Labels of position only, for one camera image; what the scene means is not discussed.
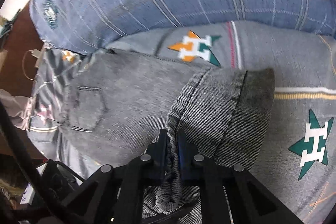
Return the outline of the grey denim pants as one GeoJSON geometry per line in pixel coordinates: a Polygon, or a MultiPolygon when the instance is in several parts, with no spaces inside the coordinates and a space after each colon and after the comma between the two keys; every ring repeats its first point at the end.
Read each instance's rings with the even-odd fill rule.
{"type": "Polygon", "coordinates": [[[197,201],[178,170],[181,133],[217,164],[251,169],[268,131],[274,71],[240,71],[126,51],[86,57],[63,93],[56,121],[84,155],[113,166],[127,164],[167,129],[163,186],[145,192],[143,216],[168,214],[197,201]]]}

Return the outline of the grey patterned bed sheet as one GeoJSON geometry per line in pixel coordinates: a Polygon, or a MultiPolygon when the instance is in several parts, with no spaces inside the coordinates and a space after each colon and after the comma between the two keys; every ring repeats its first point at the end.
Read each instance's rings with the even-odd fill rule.
{"type": "MultiPolygon", "coordinates": [[[[240,71],[273,69],[270,123],[252,173],[304,223],[323,223],[335,205],[335,40],[254,22],[156,29],[98,51],[126,51],[240,71]]],[[[66,84],[86,57],[47,50],[33,88],[28,137],[46,158],[83,178],[106,164],[84,155],[56,121],[66,84]]]]}

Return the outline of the brown wooden headboard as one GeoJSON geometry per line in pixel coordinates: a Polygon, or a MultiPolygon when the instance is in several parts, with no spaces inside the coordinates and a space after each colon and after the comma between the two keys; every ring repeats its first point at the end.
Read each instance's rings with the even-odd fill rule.
{"type": "Polygon", "coordinates": [[[40,50],[42,45],[43,42],[30,18],[29,5],[26,5],[14,22],[4,45],[7,55],[1,69],[1,89],[13,96],[30,96],[32,79],[37,69],[36,58],[29,50],[40,50]]]}

